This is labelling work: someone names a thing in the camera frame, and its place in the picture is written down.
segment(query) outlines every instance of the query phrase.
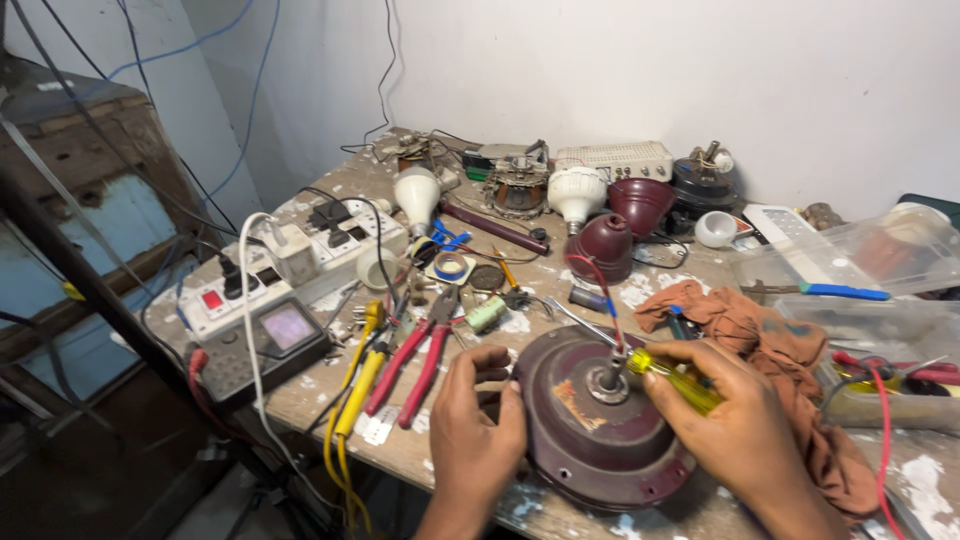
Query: green component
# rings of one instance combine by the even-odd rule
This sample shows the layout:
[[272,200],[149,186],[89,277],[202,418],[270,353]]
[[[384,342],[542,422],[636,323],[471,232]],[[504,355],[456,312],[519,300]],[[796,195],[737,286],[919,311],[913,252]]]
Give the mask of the green component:
[[707,416],[707,413],[723,403],[723,398],[710,392],[704,388],[703,385],[692,380],[687,375],[677,371],[677,368],[656,361],[650,353],[647,353],[644,349],[637,348],[630,353],[630,357],[627,358],[627,369],[638,376],[642,375],[648,369],[663,375],[663,377],[669,380],[670,384],[680,392],[680,395],[684,397],[686,402],[704,416]]
[[467,178],[471,180],[484,181],[487,179],[488,174],[490,174],[490,171],[487,169],[481,169],[480,167],[467,167]]
[[480,333],[498,321],[506,312],[507,304],[503,299],[499,296],[491,296],[487,302],[472,309],[465,320],[473,333]]

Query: white cable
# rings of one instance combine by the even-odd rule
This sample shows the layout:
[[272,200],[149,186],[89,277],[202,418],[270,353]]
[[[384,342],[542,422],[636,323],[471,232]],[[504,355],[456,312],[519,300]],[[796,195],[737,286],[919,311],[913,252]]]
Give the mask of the white cable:
[[341,511],[346,512],[340,506],[331,503],[317,491],[317,488],[313,486],[313,482],[300,470],[300,467],[297,466],[297,462],[294,460],[293,456],[290,454],[290,450],[287,449],[287,446],[283,444],[283,441],[276,436],[276,433],[270,428],[270,423],[267,422],[267,407],[263,403],[263,380],[260,378],[260,363],[256,360],[256,346],[253,343],[253,319],[250,313],[250,279],[247,274],[247,236],[250,234],[250,228],[253,225],[253,222],[258,218],[265,217],[267,219],[274,220],[276,219],[272,215],[266,212],[254,212],[247,218],[247,221],[244,221],[243,227],[240,229],[240,286],[243,293],[243,325],[244,330],[247,332],[247,350],[250,351],[250,364],[253,369],[253,386],[256,388],[256,408],[260,413],[260,423],[263,424],[263,429],[267,431],[267,434],[270,435],[270,438],[274,439],[276,445],[283,452],[283,455],[286,456],[287,461],[290,462],[290,466],[294,468],[294,471],[297,472],[297,476],[303,480],[303,483],[310,489],[310,492],[313,493],[314,497],[320,500],[321,503],[326,504],[327,506],[337,508]]
[[27,159],[30,160],[30,162],[34,165],[34,167],[36,167],[36,170],[40,171],[40,174],[43,175],[43,178],[47,179],[47,182],[49,182],[50,185],[57,191],[57,193],[60,194],[60,197],[62,197],[63,200],[66,201],[66,204],[69,205],[69,207],[73,210],[73,213],[76,216],[77,220],[80,221],[81,226],[83,226],[84,229],[87,231],[87,233],[89,233],[90,236],[94,239],[94,241],[100,244],[100,247],[103,248],[105,252],[107,252],[107,257],[109,257],[110,260],[112,260],[113,263],[116,264],[118,268],[123,268],[128,274],[130,274],[130,277],[133,278],[133,280],[137,282],[141,287],[143,287],[144,290],[150,290],[147,288],[147,285],[143,284],[143,281],[141,281],[140,278],[137,277],[136,273],[133,272],[130,266],[128,266],[127,263],[122,258],[120,258],[119,255],[117,255],[117,252],[113,251],[113,248],[110,247],[109,243],[107,243],[107,239],[104,238],[102,234],[100,234],[100,231],[97,230],[97,228],[94,227],[92,223],[90,223],[90,220],[86,219],[86,216],[84,215],[84,210],[80,208],[80,203],[77,202],[77,199],[73,198],[73,195],[70,193],[69,190],[67,190],[67,188],[63,185],[60,179],[58,179],[57,176],[54,175],[53,171],[50,170],[50,167],[48,167],[47,164],[43,162],[43,160],[36,153],[34,148],[30,146],[29,142],[27,142],[27,139],[24,138],[22,133],[20,133],[20,130],[17,129],[17,127],[14,126],[12,123],[10,123],[10,121],[4,118],[2,114],[0,114],[0,124],[3,124],[4,129],[7,130],[8,134],[10,134],[10,137],[13,139],[13,142],[15,142],[16,145],[20,148],[20,151],[22,151],[27,156]]

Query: red switch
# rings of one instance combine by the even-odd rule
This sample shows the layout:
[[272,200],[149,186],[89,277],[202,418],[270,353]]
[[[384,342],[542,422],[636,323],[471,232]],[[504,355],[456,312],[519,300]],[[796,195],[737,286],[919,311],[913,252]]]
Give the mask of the red switch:
[[216,309],[224,304],[224,299],[220,298],[220,295],[217,294],[217,291],[211,290],[203,294],[204,304],[206,304],[209,309]]

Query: transparent container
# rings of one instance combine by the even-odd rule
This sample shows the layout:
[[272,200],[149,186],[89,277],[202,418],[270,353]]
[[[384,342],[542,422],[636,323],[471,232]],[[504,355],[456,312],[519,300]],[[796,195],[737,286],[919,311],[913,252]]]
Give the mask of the transparent container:
[[[960,302],[790,296],[777,300],[774,309],[784,317],[817,324],[827,332],[830,348],[814,372],[825,394],[840,382],[830,358],[837,349],[854,358],[878,355],[892,362],[922,362],[952,355],[940,361],[960,364]],[[960,433],[960,398],[888,397],[894,428]],[[883,421],[879,396],[844,388],[830,401],[824,420],[850,428],[879,428]]]
[[917,206],[732,254],[741,285],[834,283],[893,296],[960,284],[960,233]]

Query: green capacitor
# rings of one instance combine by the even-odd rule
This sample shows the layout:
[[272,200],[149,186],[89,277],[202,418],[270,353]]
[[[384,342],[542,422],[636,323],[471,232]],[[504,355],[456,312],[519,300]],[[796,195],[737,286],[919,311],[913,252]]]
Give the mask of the green capacitor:
[[499,320],[506,312],[507,305],[503,302],[503,299],[494,295],[487,302],[467,313],[466,321],[473,333],[480,333]]

